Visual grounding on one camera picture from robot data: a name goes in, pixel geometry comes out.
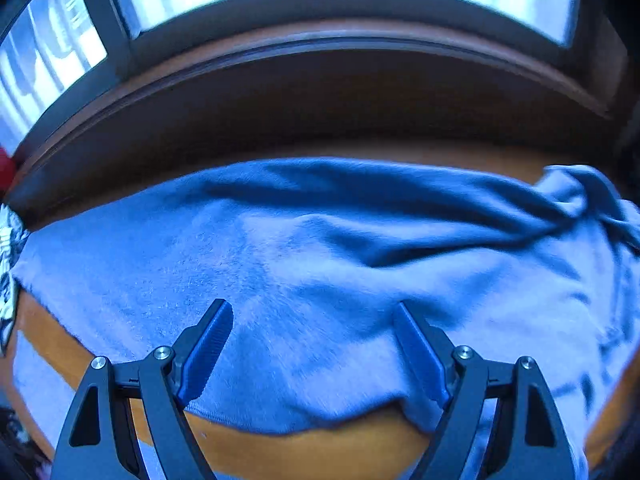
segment metal screw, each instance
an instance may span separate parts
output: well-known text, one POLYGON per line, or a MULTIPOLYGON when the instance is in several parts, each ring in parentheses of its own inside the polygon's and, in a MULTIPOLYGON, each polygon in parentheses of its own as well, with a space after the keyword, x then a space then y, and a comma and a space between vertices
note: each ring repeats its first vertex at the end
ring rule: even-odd
POLYGON ((471 346, 460 345, 456 346, 456 355, 460 359, 471 359, 475 355, 475 352, 471 346))
POLYGON ((533 357, 525 355, 520 358, 520 364, 525 370, 531 370, 536 365, 536 361, 533 357))
POLYGON ((104 368, 105 364, 107 364, 107 359, 102 356, 96 357, 93 361, 91 361, 91 368, 99 370, 100 368, 104 368))
POLYGON ((159 346, 154 350, 154 357, 159 361, 167 359, 171 355, 171 347, 170 346, 159 346))

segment black bracket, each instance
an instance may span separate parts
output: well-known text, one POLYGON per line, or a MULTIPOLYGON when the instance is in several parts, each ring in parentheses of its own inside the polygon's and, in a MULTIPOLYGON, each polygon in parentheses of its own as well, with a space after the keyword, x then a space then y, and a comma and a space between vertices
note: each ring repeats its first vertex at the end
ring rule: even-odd
MULTIPOLYGON (((225 300, 173 346, 140 361, 113 365, 96 357, 66 416, 52 480, 148 480, 129 399, 142 399, 167 480, 214 480, 183 409, 202 393, 233 325, 225 300)), ((536 362, 482 359, 454 347, 420 308, 399 304, 394 326, 425 394, 444 410, 412 480, 460 478, 485 399, 497 398, 494 425, 479 479, 572 480, 574 465, 558 409, 536 362)))
POLYGON ((142 399, 168 480, 214 480, 183 409, 202 393, 232 326, 231 305, 215 300, 173 347, 115 365, 96 357, 66 415, 52 480, 148 480, 129 399, 142 399))
POLYGON ((425 394, 444 410, 411 480, 460 478, 485 399, 498 399, 479 479, 572 480, 571 448, 540 368, 528 356, 515 364, 486 361, 454 347, 418 306, 399 304, 396 335, 425 394))

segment blue towel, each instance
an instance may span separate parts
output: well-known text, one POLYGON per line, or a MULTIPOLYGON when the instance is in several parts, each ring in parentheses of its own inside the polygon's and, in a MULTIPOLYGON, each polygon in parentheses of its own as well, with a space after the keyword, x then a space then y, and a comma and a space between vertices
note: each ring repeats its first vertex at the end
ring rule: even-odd
MULTIPOLYGON (((33 420, 55 446, 75 392, 36 352, 22 332, 17 332, 16 337, 15 386, 29 407, 33 420)), ((165 480, 155 448, 142 441, 139 444, 149 480, 165 480)), ((235 480, 222 473, 216 473, 216 479, 235 480)))
MULTIPOLYGON (((421 303, 454 344, 535 357, 584 479, 584 438, 638 344, 638 247, 638 210, 593 168, 552 166, 528 186, 307 158, 201 171, 56 222, 14 272, 114 362, 229 300, 234 328, 188 410, 259 433, 331 427, 393 400, 433 430, 440 411, 392 330, 398 301, 421 303)), ((466 478, 491 418, 488 405, 466 478)))

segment cloth fold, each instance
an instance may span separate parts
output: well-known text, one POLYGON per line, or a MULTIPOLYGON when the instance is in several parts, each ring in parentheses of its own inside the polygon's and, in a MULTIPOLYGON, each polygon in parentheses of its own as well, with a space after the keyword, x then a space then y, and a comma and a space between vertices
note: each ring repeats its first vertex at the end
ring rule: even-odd
POLYGON ((586 432, 638 345, 639 244, 638 210, 586 166, 549 167, 528 186, 303 158, 201 171, 56 222, 31 234, 14 273, 114 362, 230 301, 231 336, 188 410, 259 433, 329 427, 393 401, 433 430, 440 411, 392 331, 398 301, 420 302, 454 344, 535 357, 586 478, 586 432))

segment dark wood trim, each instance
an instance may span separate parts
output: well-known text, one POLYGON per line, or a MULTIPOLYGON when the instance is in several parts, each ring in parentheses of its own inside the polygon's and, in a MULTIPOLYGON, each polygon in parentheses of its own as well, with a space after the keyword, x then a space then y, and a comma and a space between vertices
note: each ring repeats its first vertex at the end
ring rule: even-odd
POLYGON ((586 83, 594 46, 597 7, 592 0, 577 0, 575 35, 560 45, 499 12, 464 0, 220 0, 190 10, 140 32, 140 24, 125 0, 85 0, 86 7, 108 56, 102 62, 114 76, 82 79, 91 89, 86 95, 58 99, 46 119, 40 119, 18 147, 20 166, 34 150, 94 96, 184 51, 235 34, 303 20, 391 19, 427 23, 475 34, 499 42, 524 56, 548 63, 581 85, 586 83))
POLYGON ((319 138, 459 138, 606 157, 606 106, 500 44, 385 20, 298 23, 212 42, 85 106, 22 165, 27 222, 143 175, 319 138))

